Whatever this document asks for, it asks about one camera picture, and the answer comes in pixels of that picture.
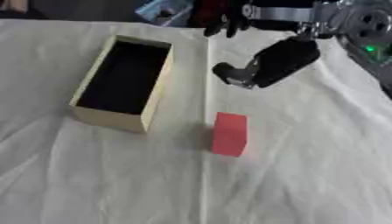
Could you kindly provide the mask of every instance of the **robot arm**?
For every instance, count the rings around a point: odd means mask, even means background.
[[[389,0],[240,0],[230,3],[205,34],[214,35],[226,26],[230,38],[237,30],[246,30],[250,25],[262,30],[293,31],[295,35],[261,50],[243,69],[228,63],[218,64],[213,71],[227,84],[244,88],[272,85],[319,57],[314,39],[336,37],[350,58],[370,72],[387,94],[392,92],[389,91],[392,89],[392,3]]]

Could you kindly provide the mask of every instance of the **table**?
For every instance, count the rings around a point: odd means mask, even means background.
[[[174,44],[148,135],[85,124],[67,107],[113,34]],[[392,104],[335,40],[273,87],[210,72],[287,35],[0,21],[1,223],[390,223]],[[208,151],[217,111],[248,116],[242,157]]]

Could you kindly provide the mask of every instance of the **white tablecloth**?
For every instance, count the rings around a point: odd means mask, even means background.
[[[112,34],[174,44],[148,135],[67,107]],[[145,24],[0,22],[0,223],[391,223],[392,102],[335,40],[277,85],[222,84],[287,34],[233,39]],[[247,115],[242,157],[208,151],[217,111]]]

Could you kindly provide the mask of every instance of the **table surface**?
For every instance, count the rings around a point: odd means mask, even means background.
[[[148,135],[85,124],[67,106],[113,34],[174,45]],[[273,87],[211,74],[287,35],[0,21],[0,222],[390,223],[392,103],[334,39]],[[248,116],[239,158],[208,151],[218,111]]]

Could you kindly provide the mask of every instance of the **cardboard box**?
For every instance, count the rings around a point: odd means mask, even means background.
[[[168,43],[114,36],[69,104],[83,122],[144,133],[172,60]]]

